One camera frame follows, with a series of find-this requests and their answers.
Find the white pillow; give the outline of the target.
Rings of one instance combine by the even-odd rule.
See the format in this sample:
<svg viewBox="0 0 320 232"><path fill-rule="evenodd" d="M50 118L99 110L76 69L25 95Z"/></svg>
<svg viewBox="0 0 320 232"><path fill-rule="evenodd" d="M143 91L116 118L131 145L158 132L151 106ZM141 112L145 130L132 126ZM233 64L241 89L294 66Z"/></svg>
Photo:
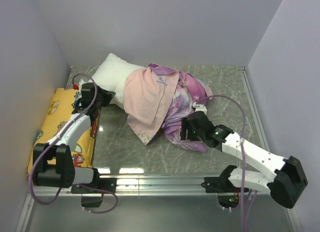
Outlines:
<svg viewBox="0 0 320 232"><path fill-rule="evenodd" d="M111 104L124 109L124 88L127 77L142 66L128 63L113 53L109 53L104 62L92 75L95 83L102 89L115 92Z"/></svg>

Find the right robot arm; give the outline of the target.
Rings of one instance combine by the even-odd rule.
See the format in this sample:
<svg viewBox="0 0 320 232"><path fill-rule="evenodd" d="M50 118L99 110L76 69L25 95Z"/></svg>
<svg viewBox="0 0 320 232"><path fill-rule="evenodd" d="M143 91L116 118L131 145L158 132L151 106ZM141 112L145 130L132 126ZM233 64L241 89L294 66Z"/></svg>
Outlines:
<svg viewBox="0 0 320 232"><path fill-rule="evenodd" d="M236 188L244 187L245 191L270 194L279 205L293 208L308 185L299 159L294 156L284 158L241 140L232 129L213 125L202 111L182 118L180 136L182 140L202 141L255 168L255 171L249 171L229 165L218 177L205 177L202 187L207 193L234 192Z"/></svg>

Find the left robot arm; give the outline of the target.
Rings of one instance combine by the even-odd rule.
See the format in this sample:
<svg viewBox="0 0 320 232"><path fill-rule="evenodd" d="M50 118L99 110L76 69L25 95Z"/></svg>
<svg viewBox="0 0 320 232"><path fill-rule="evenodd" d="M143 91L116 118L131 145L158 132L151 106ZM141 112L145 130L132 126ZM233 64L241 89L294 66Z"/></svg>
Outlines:
<svg viewBox="0 0 320 232"><path fill-rule="evenodd" d="M85 83L75 93L70 119L46 143L33 149L31 185L68 188L83 184L89 193L100 189L99 172L94 168L76 167L72 149L80 137L97 121L100 109L109 105L115 92L100 88L95 83Z"/></svg>

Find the purple princess pillowcase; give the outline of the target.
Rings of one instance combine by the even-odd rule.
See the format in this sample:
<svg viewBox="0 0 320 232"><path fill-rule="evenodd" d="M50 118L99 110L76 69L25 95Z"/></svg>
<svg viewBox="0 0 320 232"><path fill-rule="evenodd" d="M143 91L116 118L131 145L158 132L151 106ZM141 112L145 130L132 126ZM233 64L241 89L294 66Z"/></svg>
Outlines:
<svg viewBox="0 0 320 232"><path fill-rule="evenodd" d="M126 78L123 108L129 127L144 145L162 129L172 144L205 153L201 143L181 140L181 123L193 113L193 103L205 104L212 94L206 83L189 73L149 64Z"/></svg>

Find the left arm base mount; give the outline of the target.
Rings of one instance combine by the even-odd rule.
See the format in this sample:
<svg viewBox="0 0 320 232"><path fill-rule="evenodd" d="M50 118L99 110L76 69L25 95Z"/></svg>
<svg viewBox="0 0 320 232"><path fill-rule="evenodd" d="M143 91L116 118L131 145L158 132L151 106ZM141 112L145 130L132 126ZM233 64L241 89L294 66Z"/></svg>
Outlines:
<svg viewBox="0 0 320 232"><path fill-rule="evenodd" d="M82 209L94 214L107 213L115 209L119 202L119 198L116 195L116 178L100 178L97 182L90 184L77 184L71 187L71 194L81 195ZM106 195L112 195L115 198L113 206L107 210L99 211L101 208L103 199Z"/></svg>

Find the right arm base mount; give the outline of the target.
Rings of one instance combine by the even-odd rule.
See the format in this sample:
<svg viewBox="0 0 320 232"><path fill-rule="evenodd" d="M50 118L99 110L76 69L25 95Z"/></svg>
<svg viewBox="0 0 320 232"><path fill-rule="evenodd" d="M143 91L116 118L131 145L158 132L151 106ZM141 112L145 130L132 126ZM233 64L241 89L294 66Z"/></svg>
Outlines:
<svg viewBox="0 0 320 232"><path fill-rule="evenodd" d="M222 177L205 177L201 187L206 193L217 194L217 200L222 209L229 211L240 207L240 187L234 187L228 179Z"/></svg>

